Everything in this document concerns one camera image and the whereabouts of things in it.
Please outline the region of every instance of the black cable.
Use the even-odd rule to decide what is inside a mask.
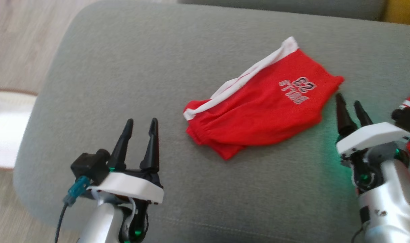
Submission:
[[[148,223],[148,212],[147,212],[147,214],[145,215],[145,218],[146,218],[146,220],[147,220],[147,226],[145,227],[145,234],[146,234],[147,231],[148,231],[148,226],[149,226],[149,223]]]
[[[361,228],[355,232],[355,234],[352,236],[352,240],[350,241],[350,243],[354,243],[355,242],[355,238],[362,232],[362,226]]]
[[[64,217],[67,207],[68,207],[68,204],[65,203],[61,211],[60,218],[58,220],[57,231],[55,231],[55,240],[54,240],[55,243],[58,243],[58,237],[60,236],[61,223],[63,222],[63,217]]]

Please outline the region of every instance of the gray fabric upholstery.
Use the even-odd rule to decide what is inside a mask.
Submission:
[[[322,122],[228,162],[185,133],[202,100],[289,36],[330,73],[347,101],[375,122],[410,94],[410,26],[332,17],[100,2],[71,23],[26,129],[14,171],[31,214],[55,225],[83,152],[112,151],[135,120],[127,155],[137,168],[152,117],[160,122],[164,203],[151,206],[146,242],[347,242],[359,227],[349,169],[339,165],[334,103]],[[95,202],[79,199],[63,227],[82,229]]]
[[[386,0],[178,0],[179,3],[379,20]]]

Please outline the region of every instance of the green led light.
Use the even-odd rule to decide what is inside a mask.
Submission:
[[[400,154],[401,154],[400,150],[399,150],[399,149],[396,149],[396,150],[395,150],[394,158],[399,160],[399,159],[400,159]]]
[[[368,175],[362,174],[360,177],[361,177],[361,181],[363,181],[363,182],[368,182],[368,179],[369,179],[369,176],[368,176]]]

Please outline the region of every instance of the wooden floor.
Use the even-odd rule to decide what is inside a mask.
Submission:
[[[0,87],[39,92],[69,23],[94,2],[0,0]],[[54,231],[28,214],[14,192],[12,172],[0,170],[0,243],[53,242]],[[74,243],[78,236],[62,231],[59,242]]]

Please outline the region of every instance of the white stripe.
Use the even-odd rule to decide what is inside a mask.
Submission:
[[[203,105],[199,106],[196,109],[186,109],[184,112],[184,117],[186,120],[192,120],[196,114],[200,112],[204,112],[217,104],[221,103],[222,101],[229,98],[233,95],[236,91],[241,89],[252,77],[254,77],[259,71],[266,68],[267,66],[282,60],[283,58],[287,57],[289,54],[295,52],[298,49],[298,43],[294,37],[287,38],[284,42],[282,42],[282,46],[265,57],[264,59],[260,60],[251,68],[247,69],[242,75],[240,75],[236,79],[229,80],[225,82],[217,91],[211,96],[211,100]]]
[[[405,100],[405,101],[403,102],[403,105],[410,107],[410,100]]]

